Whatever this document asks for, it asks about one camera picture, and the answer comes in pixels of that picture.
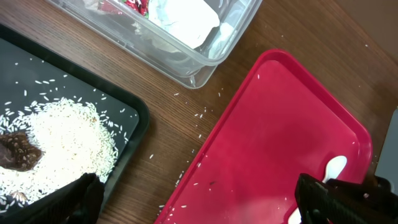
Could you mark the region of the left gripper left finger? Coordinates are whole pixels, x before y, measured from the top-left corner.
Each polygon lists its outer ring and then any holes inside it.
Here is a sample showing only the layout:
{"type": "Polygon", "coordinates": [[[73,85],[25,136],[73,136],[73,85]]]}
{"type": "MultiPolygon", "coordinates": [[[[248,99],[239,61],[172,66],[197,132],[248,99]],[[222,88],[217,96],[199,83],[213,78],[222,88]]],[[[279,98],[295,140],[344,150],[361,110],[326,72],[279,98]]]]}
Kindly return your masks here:
{"type": "Polygon", "coordinates": [[[1,215],[1,224],[94,224],[103,198],[104,184],[99,177],[83,174],[29,206],[1,215]]]}

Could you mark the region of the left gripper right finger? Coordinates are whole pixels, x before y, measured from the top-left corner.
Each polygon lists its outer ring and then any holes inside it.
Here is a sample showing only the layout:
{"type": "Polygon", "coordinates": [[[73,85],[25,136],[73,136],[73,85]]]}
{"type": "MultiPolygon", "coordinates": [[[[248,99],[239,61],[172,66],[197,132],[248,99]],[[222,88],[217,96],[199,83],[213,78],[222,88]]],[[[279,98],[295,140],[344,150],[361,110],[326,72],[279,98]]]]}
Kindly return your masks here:
{"type": "Polygon", "coordinates": [[[300,174],[295,199],[303,224],[397,224],[397,195],[389,189],[300,174]]]}

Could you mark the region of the white plastic spoon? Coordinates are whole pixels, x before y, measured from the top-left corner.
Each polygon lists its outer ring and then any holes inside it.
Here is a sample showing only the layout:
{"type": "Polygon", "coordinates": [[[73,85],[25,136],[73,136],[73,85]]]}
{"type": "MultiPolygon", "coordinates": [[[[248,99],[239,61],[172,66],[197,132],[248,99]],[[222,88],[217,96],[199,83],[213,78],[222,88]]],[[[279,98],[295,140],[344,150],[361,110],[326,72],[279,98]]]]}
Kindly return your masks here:
{"type": "MultiPolygon", "coordinates": [[[[345,156],[336,156],[331,159],[325,168],[325,175],[322,182],[325,184],[330,179],[336,179],[343,171],[347,164],[347,158],[345,156]]],[[[296,208],[290,217],[288,218],[288,224],[300,224],[301,214],[299,208],[296,208]]]]}

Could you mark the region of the white rice pile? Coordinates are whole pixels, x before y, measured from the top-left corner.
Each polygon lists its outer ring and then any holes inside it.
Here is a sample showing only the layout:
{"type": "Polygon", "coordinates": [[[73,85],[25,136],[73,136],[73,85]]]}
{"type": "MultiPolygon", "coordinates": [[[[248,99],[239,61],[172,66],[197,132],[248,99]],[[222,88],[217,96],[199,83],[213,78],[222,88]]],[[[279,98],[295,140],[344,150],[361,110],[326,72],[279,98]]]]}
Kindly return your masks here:
{"type": "Polygon", "coordinates": [[[96,107],[61,99],[42,111],[22,117],[29,142],[42,151],[33,169],[1,169],[1,214],[24,208],[77,180],[94,173],[106,182],[117,157],[115,141],[96,107]]]}

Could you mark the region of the brown food chunk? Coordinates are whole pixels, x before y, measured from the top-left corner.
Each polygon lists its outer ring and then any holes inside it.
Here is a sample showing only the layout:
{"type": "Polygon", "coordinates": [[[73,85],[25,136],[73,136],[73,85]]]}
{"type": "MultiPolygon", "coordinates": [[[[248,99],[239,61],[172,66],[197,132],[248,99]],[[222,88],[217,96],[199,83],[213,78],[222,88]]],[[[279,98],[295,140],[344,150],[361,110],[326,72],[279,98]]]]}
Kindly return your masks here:
{"type": "Polygon", "coordinates": [[[24,132],[1,135],[1,167],[25,172],[34,168],[42,151],[32,145],[24,132]]]}

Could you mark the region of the red snack wrapper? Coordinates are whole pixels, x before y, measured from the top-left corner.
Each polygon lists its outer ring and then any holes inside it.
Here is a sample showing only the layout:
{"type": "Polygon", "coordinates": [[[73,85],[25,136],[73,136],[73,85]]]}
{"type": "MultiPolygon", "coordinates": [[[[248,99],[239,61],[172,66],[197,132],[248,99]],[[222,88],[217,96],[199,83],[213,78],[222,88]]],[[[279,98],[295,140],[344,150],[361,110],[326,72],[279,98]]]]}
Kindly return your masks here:
{"type": "MultiPolygon", "coordinates": [[[[148,12],[149,2],[147,0],[121,0],[121,2],[127,5],[129,8],[133,9],[134,11],[137,11],[139,14],[141,14],[144,17],[149,16],[148,12]]],[[[119,15],[122,14],[122,11],[120,11],[114,5],[106,1],[99,2],[98,10],[110,14],[119,14],[119,15]]]]}

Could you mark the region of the white tissue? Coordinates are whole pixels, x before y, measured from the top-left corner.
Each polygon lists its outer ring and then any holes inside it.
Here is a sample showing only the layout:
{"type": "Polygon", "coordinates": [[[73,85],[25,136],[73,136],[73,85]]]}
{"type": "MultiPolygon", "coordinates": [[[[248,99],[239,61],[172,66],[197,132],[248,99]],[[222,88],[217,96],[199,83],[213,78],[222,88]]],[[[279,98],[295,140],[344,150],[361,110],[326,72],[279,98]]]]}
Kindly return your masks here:
{"type": "Polygon", "coordinates": [[[214,28],[219,31],[209,46],[208,58],[223,53],[234,28],[221,22],[204,0],[150,0],[149,20],[192,49],[205,43],[214,28]]]}

